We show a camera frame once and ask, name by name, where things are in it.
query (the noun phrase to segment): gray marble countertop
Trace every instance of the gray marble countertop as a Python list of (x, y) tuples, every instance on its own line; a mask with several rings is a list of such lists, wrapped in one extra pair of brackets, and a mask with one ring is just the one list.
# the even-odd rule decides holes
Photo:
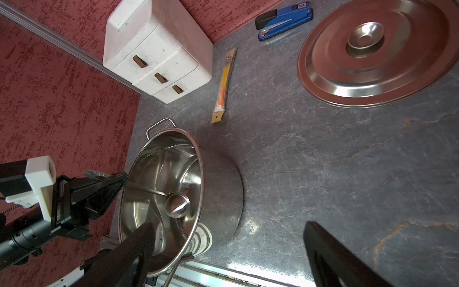
[[(266, 42), (248, 23), (214, 45), (208, 84), (169, 105), (142, 96), (127, 170), (145, 130), (172, 117), (200, 145), (232, 159), (244, 183), (234, 237), (199, 260), (314, 286), (302, 241), (313, 220), (395, 286), (459, 285), (459, 65), (390, 105), (320, 102), (298, 78), (298, 54), (344, 2), (312, 1), (313, 21)], [(210, 124), (234, 47), (227, 111)]]

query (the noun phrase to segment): brown drawer handle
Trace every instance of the brown drawer handle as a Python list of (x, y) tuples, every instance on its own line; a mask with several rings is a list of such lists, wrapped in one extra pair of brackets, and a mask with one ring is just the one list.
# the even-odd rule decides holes
[(166, 78), (163, 77), (160, 73), (156, 73), (155, 74), (155, 77), (156, 79), (158, 79), (158, 81), (161, 83), (161, 84), (164, 84), (167, 82)]
[(174, 91), (176, 91), (177, 94), (180, 94), (181, 92), (183, 92), (183, 90), (179, 88), (179, 86), (177, 86), (176, 84), (172, 86), (172, 89), (174, 89)]
[(139, 67), (141, 67), (142, 69), (145, 68), (146, 66), (148, 66), (147, 63), (144, 62), (144, 60), (140, 59), (139, 57), (137, 57), (137, 55), (135, 55), (134, 57), (132, 57), (132, 59), (134, 60), (134, 62), (139, 65)]

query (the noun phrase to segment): metal spoon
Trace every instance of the metal spoon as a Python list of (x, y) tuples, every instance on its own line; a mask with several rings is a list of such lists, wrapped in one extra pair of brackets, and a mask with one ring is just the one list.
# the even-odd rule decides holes
[[(113, 175), (103, 173), (100, 171), (96, 170), (87, 170), (84, 172), (84, 175), (87, 178), (90, 178), (92, 180), (105, 180), (108, 178), (111, 178)], [(166, 200), (164, 201), (164, 211), (166, 214), (172, 218), (181, 218), (184, 217), (188, 210), (190, 209), (190, 199), (186, 194), (183, 192), (171, 192), (171, 193), (164, 193), (162, 191), (157, 191), (154, 189), (150, 189), (144, 186), (140, 186), (136, 183), (133, 183), (131, 181), (128, 181), (125, 184), (125, 187), (130, 188), (130, 189), (135, 189), (137, 191), (142, 191), (142, 192), (148, 192), (156, 195), (162, 195), (166, 197)]]

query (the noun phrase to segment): red textured wall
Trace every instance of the red textured wall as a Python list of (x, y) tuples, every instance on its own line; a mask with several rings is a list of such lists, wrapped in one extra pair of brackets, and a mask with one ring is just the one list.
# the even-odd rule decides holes
[[(107, 19), (121, 2), (121, 0), (6, 1), (100, 59), (104, 54)], [(280, 1), (180, 0), (213, 43)]]
[[(139, 94), (0, 16), (0, 163), (50, 155), (57, 174), (124, 169)], [(0, 212), (13, 204), (0, 201)], [(46, 286), (97, 253), (114, 205), (85, 242), (58, 238), (29, 263), (0, 273), (0, 286)], [(7, 213), (8, 221), (24, 213)]]

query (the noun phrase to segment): pot rim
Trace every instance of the pot rim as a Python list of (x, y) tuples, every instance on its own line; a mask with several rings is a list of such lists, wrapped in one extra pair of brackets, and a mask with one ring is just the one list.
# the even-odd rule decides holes
[[(161, 275), (162, 273), (164, 273), (168, 269), (170, 269), (173, 265), (175, 265), (182, 258), (182, 255), (185, 253), (185, 250), (188, 248), (191, 240), (193, 239), (193, 234), (195, 233), (196, 228), (198, 226), (199, 219), (201, 217), (202, 202), (203, 202), (203, 199), (204, 199), (204, 183), (205, 183), (205, 180), (204, 180), (204, 169), (203, 169), (201, 151), (199, 150), (199, 145), (196, 142), (196, 140), (188, 132), (186, 132), (183, 129), (169, 128), (169, 129), (162, 130), (162, 131), (156, 133), (153, 137), (151, 137), (146, 142), (146, 144), (141, 148), (141, 150), (137, 153), (137, 156), (135, 157), (135, 160), (134, 160), (134, 162), (132, 163), (132, 165), (131, 165), (131, 167), (129, 169), (129, 174), (131, 174), (132, 168), (134, 167), (135, 163), (139, 159), (140, 154), (145, 150), (147, 145), (149, 145), (150, 142), (153, 141), (154, 139), (156, 139), (158, 136), (160, 136), (162, 134), (165, 134), (165, 133), (168, 133), (168, 132), (179, 132), (179, 133), (185, 135), (188, 138), (188, 140), (191, 142), (191, 144), (193, 145), (194, 149), (196, 150), (196, 154), (198, 156), (198, 161), (199, 161), (199, 168), (200, 168), (200, 171), (201, 171), (201, 192), (200, 192), (200, 195), (199, 195), (198, 209), (196, 211), (196, 219), (195, 219), (195, 222), (193, 223), (193, 228), (191, 229), (190, 235), (188, 236), (185, 244), (180, 249), (180, 251), (177, 253), (177, 255), (174, 257), (174, 259), (171, 262), (169, 262), (169, 264), (167, 264), (164, 267), (162, 267), (159, 271), (148, 272), (147, 273), (147, 277), (156, 277), (156, 276)], [(119, 211), (118, 211), (118, 236), (119, 236), (120, 242), (122, 242), (122, 236), (121, 236), (121, 210), (123, 208), (124, 191), (125, 191), (125, 189), (123, 188), (123, 191), (121, 193), (121, 201), (120, 201)]]

